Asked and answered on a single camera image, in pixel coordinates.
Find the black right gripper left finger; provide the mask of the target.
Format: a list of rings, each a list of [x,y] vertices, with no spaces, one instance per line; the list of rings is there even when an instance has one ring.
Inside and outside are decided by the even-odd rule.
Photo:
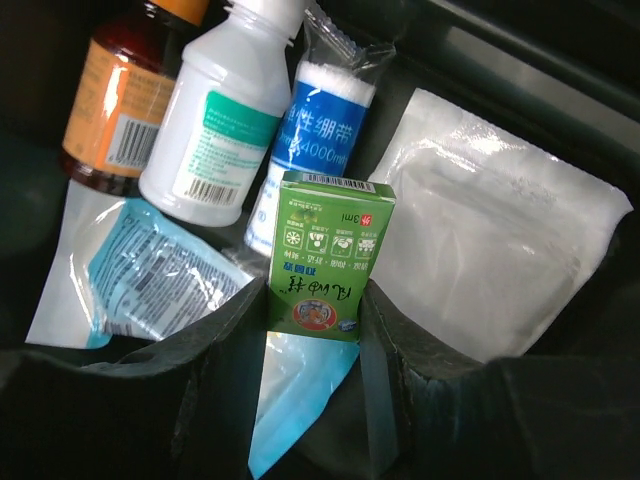
[[[266,285],[114,363],[86,367],[105,479],[243,479],[265,351]]]

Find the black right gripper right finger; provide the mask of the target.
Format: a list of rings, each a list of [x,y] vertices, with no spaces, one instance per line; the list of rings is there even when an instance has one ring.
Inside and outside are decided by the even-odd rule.
[[[371,477],[392,479],[406,469],[415,445],[412,382],[456,378],[481,363],[419,327],[374,282],[362,296],[360,323]]]

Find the blue wipes packet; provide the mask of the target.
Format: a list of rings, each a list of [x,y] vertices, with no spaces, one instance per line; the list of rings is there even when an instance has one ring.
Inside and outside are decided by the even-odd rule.
[[[30,344],[97,349],[115,335],[161,341],[268,273],[245,246],[216,250],[148,202],[71,182]],[[248,466],[262,477],[317,421],[359,355],[354,343],[266,337]]]

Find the small green box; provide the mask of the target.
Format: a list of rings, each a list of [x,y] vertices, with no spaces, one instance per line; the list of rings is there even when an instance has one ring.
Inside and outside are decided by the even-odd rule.
[[[358,341],[360,300],[395,204],[387,184],[284,174],[268,279],[270,330]]]

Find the white gauze pouch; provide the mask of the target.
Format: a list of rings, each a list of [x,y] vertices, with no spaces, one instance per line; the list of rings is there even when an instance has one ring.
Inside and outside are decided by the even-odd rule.
[[[373,280],[480,362],[527,351],[632,211],[620,189],[422,89],[371,180],[396,195]]]

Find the white medicine bottle green label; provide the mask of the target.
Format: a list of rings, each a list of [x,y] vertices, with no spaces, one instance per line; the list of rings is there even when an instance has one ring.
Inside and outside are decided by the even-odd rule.
[[[305,1],[232,1],[228,17],[186,45],[141,195],[190,224],[226,227],[291,99],[285,57]]]

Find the small dropper bottle blue label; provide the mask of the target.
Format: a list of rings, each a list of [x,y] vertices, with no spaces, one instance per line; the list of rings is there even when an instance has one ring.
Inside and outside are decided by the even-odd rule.
[[[291,105],[244,236],[245,245],[265,257],[272,253],[284,173],[344,174],[378,80],[396,54],[391,44],[358,46],[316,2],[305,11],[303,26],[306,51]]]

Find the brown bottle orange cap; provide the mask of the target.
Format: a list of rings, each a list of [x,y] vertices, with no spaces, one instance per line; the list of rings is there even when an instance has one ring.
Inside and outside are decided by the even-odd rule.
[[[60,163],[79,183],[138,194],[205,1],[136,1],[94,32],[63,137]]]

